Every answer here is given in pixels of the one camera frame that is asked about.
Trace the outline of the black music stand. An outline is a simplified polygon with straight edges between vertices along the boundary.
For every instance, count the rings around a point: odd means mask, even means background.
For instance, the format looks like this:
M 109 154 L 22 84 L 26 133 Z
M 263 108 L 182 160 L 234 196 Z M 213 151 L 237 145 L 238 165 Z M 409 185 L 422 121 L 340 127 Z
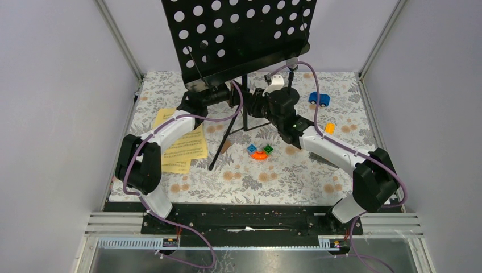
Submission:
M 315 1 L 163 1 L 186 91 L 307 53 Z

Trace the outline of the yellow sheet music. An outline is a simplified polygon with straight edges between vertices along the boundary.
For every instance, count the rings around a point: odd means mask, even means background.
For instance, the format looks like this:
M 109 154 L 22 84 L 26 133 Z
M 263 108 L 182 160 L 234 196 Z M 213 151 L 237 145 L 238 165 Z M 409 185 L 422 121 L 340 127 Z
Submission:
M 178 140 L 182 140 L 181 155 L 187 156 L 187 158 L 190 160 L 207 158 L 208 150 L 203 125 L 200 125 L 194 131 L 185 134 Z
M 152 128 L 155 129 L 164 121 L 169 119 L 176 111 L 175 108 L 160 109 L 154 119 Z M 191 160 L 187 156 L 181 155 L 182 140 L 177 140 L 162 154 L 161 170 L 163 172 L 186 174 L 189 172 Z

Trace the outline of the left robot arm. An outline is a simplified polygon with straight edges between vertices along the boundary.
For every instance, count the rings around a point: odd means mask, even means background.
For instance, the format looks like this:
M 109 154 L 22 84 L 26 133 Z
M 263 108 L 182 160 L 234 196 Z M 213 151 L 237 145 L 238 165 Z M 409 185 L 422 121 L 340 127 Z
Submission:
M 170 214 L 172 203 L 160 188 L 162 155 L 203 121 L 222 122 L 223 118 L 209 118 L 207 108 L 225 101 L 231 101 L 237 107 L 227 119 L 236 117 L 244 101 L 242 90 L 235 81 L 222 84 L 213 92 L 187 91 L 167 120 L 147 133 L 140 136 L 128 134 L 122 140 L 114 176 L 122 181 L 125 194 L 136 196 L 147 212 L 156 217 L 154 225 L 164 234 L 174 231 L 177 220 Z

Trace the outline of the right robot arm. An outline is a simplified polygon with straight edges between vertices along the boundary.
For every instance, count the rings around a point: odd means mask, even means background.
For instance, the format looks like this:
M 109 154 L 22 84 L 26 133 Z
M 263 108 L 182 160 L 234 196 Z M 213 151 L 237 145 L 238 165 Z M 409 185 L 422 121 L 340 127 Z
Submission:
M 294 106 L 300 97 L 295 89 L 281 88 L 270 93 L 256 89 L 243 98 L 248 115 L 270 121 L 284 142 L 323 156 L 352 177 L 352 193 L 338 201 L 326 218 L 331 233 L 342 233 L 349 221 L 364 212 L 378 211 L 401 186 L 385 150 L 356 149 L 297 114 Z

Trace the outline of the black microphone stand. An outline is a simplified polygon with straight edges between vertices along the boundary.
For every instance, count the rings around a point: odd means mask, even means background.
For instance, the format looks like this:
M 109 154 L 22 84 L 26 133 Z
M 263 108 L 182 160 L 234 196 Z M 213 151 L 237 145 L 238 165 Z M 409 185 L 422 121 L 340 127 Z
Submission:
M 288 88 L 292 87 L 292 83 L 294 80 L 294 73 L 298 69 L 298 62 L 299 62 L 298 57 L 293 57 L 286 61 L 287 68 L 289 69 Z

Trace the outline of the blue toy brick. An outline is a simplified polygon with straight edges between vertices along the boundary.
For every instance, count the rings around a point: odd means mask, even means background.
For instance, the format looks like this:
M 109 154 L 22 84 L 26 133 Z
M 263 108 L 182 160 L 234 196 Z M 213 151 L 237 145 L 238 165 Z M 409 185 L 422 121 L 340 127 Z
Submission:
M 248 152 L 248 154 L 250 154 L 250 155 L 253 154 L 253 153 L 256 152 L 256 151 L 257 151 L 257 147 L 256 147 L 255 145 L 253 145 L 253 144 L 251 144 L 251 145 L 249 145 L 249 146 L 247 147 L 247 152 Z

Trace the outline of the green toy brick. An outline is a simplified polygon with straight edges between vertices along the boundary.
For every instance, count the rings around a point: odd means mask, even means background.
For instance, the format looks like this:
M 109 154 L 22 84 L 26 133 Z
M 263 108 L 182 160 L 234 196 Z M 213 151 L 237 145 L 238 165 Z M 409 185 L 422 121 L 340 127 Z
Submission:
M 273 151 L 273 148 L 270 145 L 266 145 L 263 147 L 263 151 L 267 154 L 270 155 Z

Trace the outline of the wooden block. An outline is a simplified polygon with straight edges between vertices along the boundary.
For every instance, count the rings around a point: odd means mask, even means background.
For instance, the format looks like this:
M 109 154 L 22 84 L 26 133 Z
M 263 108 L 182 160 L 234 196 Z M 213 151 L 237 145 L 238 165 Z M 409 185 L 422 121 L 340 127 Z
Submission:
M 221 147 L 220 153 L 224 154 L 231 147 L 231 145 L 232 143 L 229 140 L 226 140 Z

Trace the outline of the floral table mat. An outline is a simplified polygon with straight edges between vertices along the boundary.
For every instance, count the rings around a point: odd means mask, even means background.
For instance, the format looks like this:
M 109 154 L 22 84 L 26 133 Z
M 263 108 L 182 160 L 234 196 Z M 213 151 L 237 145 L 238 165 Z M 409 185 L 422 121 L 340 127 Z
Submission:
M 293 87 L 300 100 L 299 115 L 318 124 L 336 125 L 334 135 L 355 146 L 374 150 L 373 133 L 368 124 L 361 92 L 353 72 L 298 72 Z M 310 104 L 311 92 L 328 94 L 328 107 Z M 232 145 L 218 158 L 214 155 L 229 122 L 205 121 L 204 135 L 208 156 L 191 161 L 186 174 L 162 174 L 160 188 L 173 202 L 204 202 L 233 204 L 308 204 L 332 205 L 352 191 L 352 180 L 336 169 L 309 158 L 309 153 L 286 144 L 274 126 L 264 119 L 248 119 L 248 131 L 242 129 L 238 117 L 229 140 Z M 257 151 L 270 145 L 268 159 L 258 161 L 247 152 L 249 145 Z

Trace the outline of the blue toy car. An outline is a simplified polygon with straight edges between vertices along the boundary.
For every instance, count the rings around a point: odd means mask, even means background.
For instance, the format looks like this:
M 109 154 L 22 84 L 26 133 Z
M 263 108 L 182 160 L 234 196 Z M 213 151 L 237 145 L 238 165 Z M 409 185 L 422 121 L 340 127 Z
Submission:
M 330 100 L 331 98 L 328 94 L 318 94 L 317 92 L 311 92 L 308 98 L 310 104 L 317 104 L 320 107 L 328 107 L 330 104 Z

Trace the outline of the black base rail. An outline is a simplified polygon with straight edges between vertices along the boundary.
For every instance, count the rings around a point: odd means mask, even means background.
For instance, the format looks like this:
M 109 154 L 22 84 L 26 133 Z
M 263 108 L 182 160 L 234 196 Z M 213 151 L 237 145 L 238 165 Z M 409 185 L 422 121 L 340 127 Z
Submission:
M 181 247 L 318 247 L 319 237 L 344 239 L 351 223 L 335 224 L 328 206 L 174 203 L 167 220 L 147 214 L 139 202 L 108 202 L 109 213 L 141 213 L 142 235 L 168 235 Z

